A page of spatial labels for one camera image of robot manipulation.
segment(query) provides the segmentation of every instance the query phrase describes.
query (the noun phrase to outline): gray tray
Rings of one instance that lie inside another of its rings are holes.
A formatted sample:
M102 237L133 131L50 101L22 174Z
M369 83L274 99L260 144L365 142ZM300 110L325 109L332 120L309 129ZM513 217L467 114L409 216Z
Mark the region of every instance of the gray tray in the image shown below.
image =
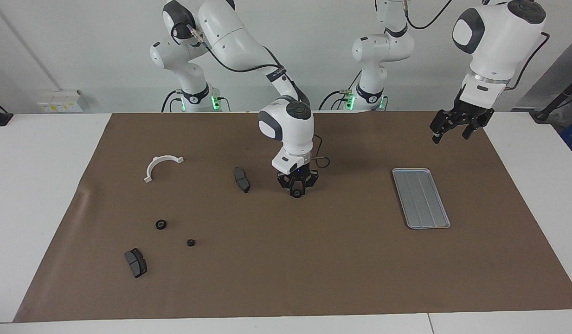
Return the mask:
M396 168L392 173L409 228L427 230L451 227L430 170Z

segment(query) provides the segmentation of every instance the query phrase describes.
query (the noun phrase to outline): white table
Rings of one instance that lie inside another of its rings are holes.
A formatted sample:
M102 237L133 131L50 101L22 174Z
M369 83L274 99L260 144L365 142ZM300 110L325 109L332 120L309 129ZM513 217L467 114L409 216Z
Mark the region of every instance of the white table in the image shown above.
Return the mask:
M10 324L109 117L15 116L0 128L0 333L572 334L572 310ZM572 280L572 153L527 114L496 113L486 132Z

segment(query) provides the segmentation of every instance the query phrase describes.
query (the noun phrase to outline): green light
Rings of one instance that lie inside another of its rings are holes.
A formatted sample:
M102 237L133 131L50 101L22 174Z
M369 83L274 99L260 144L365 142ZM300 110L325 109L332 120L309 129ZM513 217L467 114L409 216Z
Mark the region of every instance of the green light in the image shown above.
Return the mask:
M216 98L214 95L212 95L212 103L214 110L218 110L220 108L220 103L218 103L218 98Z
M354 101L356 101L356 97L354 95L350 95L350 97L348 98L348 104L346 104L346 108L347 110L353 110L354 109Z

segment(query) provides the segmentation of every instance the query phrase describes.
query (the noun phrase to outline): white curved object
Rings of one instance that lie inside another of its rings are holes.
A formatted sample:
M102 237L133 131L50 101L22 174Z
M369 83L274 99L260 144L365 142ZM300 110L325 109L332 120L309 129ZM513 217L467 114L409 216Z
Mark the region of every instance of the white curved object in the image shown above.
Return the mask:
M146 178L143 179L146 183L150 183L152 181L152 169L162 161L175 161L176 163L182 163L184 159L182 157L176 158L172 155L154 157L150 165L148 165L148 169L146 169Z

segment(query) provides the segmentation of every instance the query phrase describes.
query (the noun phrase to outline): brown tablecloth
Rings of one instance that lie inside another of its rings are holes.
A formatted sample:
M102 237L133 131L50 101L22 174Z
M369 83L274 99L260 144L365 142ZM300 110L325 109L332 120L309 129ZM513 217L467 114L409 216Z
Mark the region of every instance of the brown tablecloth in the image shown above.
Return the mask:
M113 115L15 321L572 308L572 283L485 133L437 146L433 116L316 115L332 164L294 199L256 115ZM146 184L165 154L185 161ZM406 227L394 167L432 171L449 230ZM124 257L135 247L139 279Z

